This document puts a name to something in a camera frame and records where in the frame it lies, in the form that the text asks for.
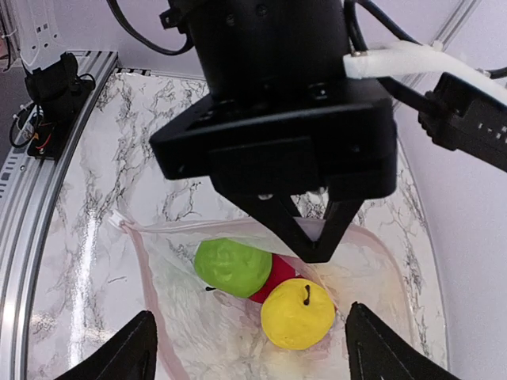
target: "cable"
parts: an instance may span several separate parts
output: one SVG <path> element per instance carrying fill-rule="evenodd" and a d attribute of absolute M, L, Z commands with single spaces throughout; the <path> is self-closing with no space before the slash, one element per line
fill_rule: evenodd
<path fill-rule="evenodd" d="M 2 14 L 0 13 L 0 22 L 2 23 L 2 39 L 6 42 L 6 46 L 7 46 L 7 68 L 3 70 L 3 72 L 7 72 L 12 64 L 13 64 L 13 54 L 12 54 L 12 51 L 11 51 L 11 48 L 12 48 L 12 44 L 10 43 L 10 35 L 7 33 L 7 28 L 6 28 L 6 23 L 4 22 L 3 20 L 3 16 Z"/>
<path fill-rule="evenodd" d="M 400 28 L 389 16 L 387 16 L 374 2 L 371 0 L 345 0 L 345 3 L 349 3 L 349 7 L 355 9 L 354 4 L 359 4 L 365 8 L 374 18 L 376 18 L 380 24 L 385 26 L 389 32 L 391 32 L 396 38 L 402 41 L 409 41 L 413 44 L 420 45 L 414 38 Z"/>
<path fill-rule="evenodd" d="M 490 73 L 490 79 L 502 79 L 507 77 L 507 67 L 502 67 L 501 69 L 496 70 L 488 70 Z"/>
<path fill-rule="evenodd" d="M 93 83 L 92 91 L 97 88 L 97 82 L 95 81 L 95 77 L 92 74 L 86 73 L 86 74 L 83 74 L 83 75 L 79 75 L 78 78 L 81 81 L 82 81 L 83 78 L 90 78 L 91 81 L 92 81 L 92 83 Z"/>
<path fill-rule="evenodd" d="M 404 32 L 394 21 L 392 21 L 377 5 L 370 0 L 345 0 L 344 13 L 345 23 L 349 38 L 357 51 L 367 51 L 368 45 L 364 40 L 363 33 L 360 30 L 359 22 L 356 14 L 356 4 L 363 6 L 373 17 L 375 17 L 382 25 L 384 25 L 391 33 L 400 40 L 406 40 L 414 44 L 419 44 L 406 32 Z M 397 101 L 416 109 L 419 112 L 426 113 L 431 116 L 440 114 L 441 109 L 438 104 L 423 97 L 417 91 L 395 81 L 393 78 L 379 78 L 379 83 L 386 91 Z"/>
<path fill-rule="evenodd" d="M 33 125 L 33 133 L 32 135 L 30 135 L 24 142 L 22 142 L 21 144 L 17 144 L 15 142 L 15 138 L 13 136 L 13 132 L 14 132 L 14 129 L 17 128 L 19 129 L 19 119 L 21 118 L 21 116 L 23 115 L 23 112 L 31 112 L 32 109 L 31 108 L 24 108 L 22 109 L 15 117 L 14 117 L 14 121 L 13 123 L 11 124 L 10 126 L 10 130 L 9 130 L 9 142 L 10 142 L 10 145 L 12 145 L 14 148 L 23 148 L 25 146 L 27 146 L 28 144 L 30 144 L 30 142 L 33 140 L 33 138 L 35 137 L 36 135 L 36 130 L 37 128 L 39 127 L 39 124 L 40 122 L 42 121 L 42 115 L 40 114 L 40 106 L 36 106 L 36 122 L 35 122 L 35 125 Z"/>
<path fill-rule="evenodd" d="M 112 14 L 116 18 L 116 20 L 120 23 L 121 27 L 130 34 L 132 37 L 134 37 L 136 40 L 138 40 L 141 44 L 144 44 L 148 46 L 151 50 L 156 51 L 157 53 L 163 54 L 163 55 L 180 55 L 183 53 L 186 53 L 191 48 L 193 48 L 193 42 L 192 38 L 187 34 L 187 40 L 185 41 L 185 45 L 180 50 L 169 50 L 165 49 L 163 47 L 160 47 L 153 42 L 149 41 L 147 38 L 139 34 L 132 25 L 128 22 L 127 18 L 125 17 L 124 13 L 121 11 L 120 6 L 118 5 L 117 0 L 107 0 L 109 8 L 112 11 Z"/>

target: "white marble table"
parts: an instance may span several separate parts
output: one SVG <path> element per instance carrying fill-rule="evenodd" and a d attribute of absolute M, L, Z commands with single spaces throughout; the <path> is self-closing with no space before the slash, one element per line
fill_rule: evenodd
<path fill-rule="evenodd" d="M 242 214 L 218 197 L 207 180 L 164 180 L 148 144 L 153 132 L 206 92 L 203 82 L 178 78 L 114 74 L 108 81 L 74 153 L 49 226 L 30 321 L 28 379 L 51 379 L 67 371 L 145 308 L 132 241 L 107 223 L 119 203 L 128 204 L 142 224 Z M 306 216 L 322 212 L 318 201 L 299 203 Z M 410 303 L 414 346 L 445 367 L 433 251 L 402 153 L 397 192 L 367 201 L 355 223 L 394 254 Z M 190 378 L 215 378 L 194 370 Z M 253 371 L 249 378 L 267 376 Z M 167 378 L 159 365 L 157 379 Z"/>

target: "plastic bag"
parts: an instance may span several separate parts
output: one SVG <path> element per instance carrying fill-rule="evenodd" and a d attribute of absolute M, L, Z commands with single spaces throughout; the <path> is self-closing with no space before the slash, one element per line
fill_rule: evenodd
<path fill-rule="evenodd" d="M 348 378 L 345 319 L 354 302 L 366 304 L 414 342 L 394 257 L 359 226 L 349 227 L 329 263 L 306 264 L 252 218 L 141 226 L 128 213 L 115 211 L 111 223 L 135 245 L 146 306 L 157 321 L 159 360 L 173 380 Z M 321 219 L 298 218 L 298 223 L 314 240 L 323 228 Z M 284 255 L 298 273 L 324 287 L 338 309 L 327 336 L 306 351 L 283 350 L 262 331 L 260 305 L 221 291 L 207 292 L 207 284 L 193 270 L 193 257 L 202 241 L 216 238 Z"/>

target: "white tube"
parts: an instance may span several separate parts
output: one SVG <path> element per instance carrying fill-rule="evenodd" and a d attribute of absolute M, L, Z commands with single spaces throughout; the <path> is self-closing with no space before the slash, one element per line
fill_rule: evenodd
<path fill-rule="evenodd" d="M 469 83 L 507 106 L 507 90 L 459 59 L 428 45 L 398 41 L 385 49 L 343 58 L 347 77 L 384 78 L 396 75 L 445 72 Z"/>

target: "plastic fruit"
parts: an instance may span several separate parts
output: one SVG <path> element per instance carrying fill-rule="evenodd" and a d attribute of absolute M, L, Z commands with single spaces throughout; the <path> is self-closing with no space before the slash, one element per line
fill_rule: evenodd
<path fill-rule="evenodd" d="M 330 296 L 307 279 L 289 279 L 265 300 L 261 323 L 278 347 L 306 350 L 329 332 L 335 318 Z"/>
<path fill-rule="evenodd" d="M 203 241 L 194 260 L 197 275 L 206 283 L 240 298 L 257 293 L 271 273 L 271 253 L 229 239 Z"/>
<path fill-rule="evenodd" d="M 271 268 L 271 274 L 268 280 L 257 293 L 250 296 L 249 299 L 256 303 L 264 303 L 269 297 L 271 292 L 281 283 L 288 279 L 295 278 L 295 270 L 284 259 L 278 255 L 273 254 L 273 267 Z"/>

